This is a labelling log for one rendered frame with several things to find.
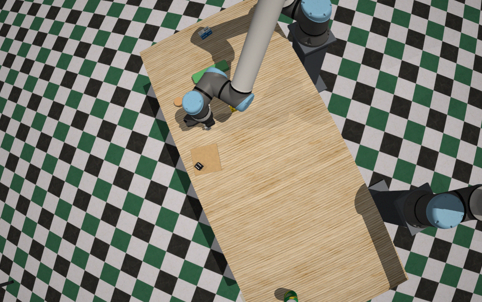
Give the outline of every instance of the cork board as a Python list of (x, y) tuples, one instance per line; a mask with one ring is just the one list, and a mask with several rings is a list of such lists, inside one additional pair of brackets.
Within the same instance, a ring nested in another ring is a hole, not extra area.
[[(407, 280), (403, 265), (310, 77), (277, 25), (254, 101), (216, 124), (187, 128), (172, 100), (191, 76), (226, 60), (237, 67), (256, 0), (245, 0), (143, 50), (164, 118), (208, 221), (247, 302), (283, 289), (302, 302), (366, 302)], [(213, 33), (201, 40), (198, 31)], [(217, 144), (221, 171), (195, 175), (191, 150)]]
[[(193, 158), (194, 175), (208, 174), (222, 170), (220, 166), (220, 157), (218, 155), (218, 147), (216, 143), (204, 147), (191, 149), (191, 156)], [(202, 170), (194, 168), (196, 163), (201, 163), (204, 167)]]

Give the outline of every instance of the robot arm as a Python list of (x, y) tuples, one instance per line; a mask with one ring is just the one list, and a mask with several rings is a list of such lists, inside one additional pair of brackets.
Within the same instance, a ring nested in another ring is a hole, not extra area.
[(219, 69), (208, 68), (195, 88), (183, 96), (187, 126), (201, 122), (208, 130), (214, 125), (209, 107), (213, 97), (239, 111), (248, 108), (254, 100), (252, 88), (280, 13), (299, 22), (295, 32), (299, 41), (313, 47), (325, 43), (329, 36), (331, 10), (330, 0), (259, 0), (233, 80), (228, 80)]

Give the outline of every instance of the green can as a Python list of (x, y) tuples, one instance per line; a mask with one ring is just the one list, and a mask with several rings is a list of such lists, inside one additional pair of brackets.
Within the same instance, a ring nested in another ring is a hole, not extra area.
[(297, 293), (294, 291), (287, 291), (284, 294), (284, 302), (299, 302)]

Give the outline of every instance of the green object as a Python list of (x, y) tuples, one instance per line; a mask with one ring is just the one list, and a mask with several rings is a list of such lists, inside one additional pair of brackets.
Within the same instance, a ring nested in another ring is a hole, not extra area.
[(287, 291), (284, 294), (284, 302), (299, 302), (297, 298), (297, 293), (294, 291)]
[[(228, 69), (229, 69), (229, 66), (228, 66), (228, 63), (226, 63), (226, 60), (222, 60), (220, 61), (219, 63), (216, 63), (216, 64), (213, 64), (209, 67), (215, 67), (215, 68), (218, 68), (220, 69), (221, 71), (223, 72), (226, 72)], [(200, 71), (198, 71), (197, 73), (193, 74), (193, 82), (194, 84), (198, 84), (198, 81), (202, 78), (202, 76), (204, 75), (204, 72), (206, 72), (206, 70), (209, 68), (209, 67), (206, 67)]]

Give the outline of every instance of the light blue cap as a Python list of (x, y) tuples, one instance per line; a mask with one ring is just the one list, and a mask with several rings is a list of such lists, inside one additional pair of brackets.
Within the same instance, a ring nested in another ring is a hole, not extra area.
[(192, 90), (183, 96), (181, 104), (187, 113), (197, 115), (204, 107), (204, 98), (198, 91)]
[(250, 104), (254, 101), (254, 94), (250, 94), (247, 98), (245, 98), (235, 109), (239, 111), (245, 111)]
[(311, 21), (322, 23), (331, 18), (331, 0), (301, 0), (300, 7)]
[(217, 74), (223, 75), (224, 77), (228, 77), (224, 72), (222, 72), (222, 70), (220, 70), (218, 68), (215, 68), (215, 67), (209, 67), (206, 70), (206, 73), (217, 73)]
[(426, 209), (427, 219), (437, 228), (456, 227), (465, 215), (465, 208), (459, 197), (452, 194), (436, 195)]

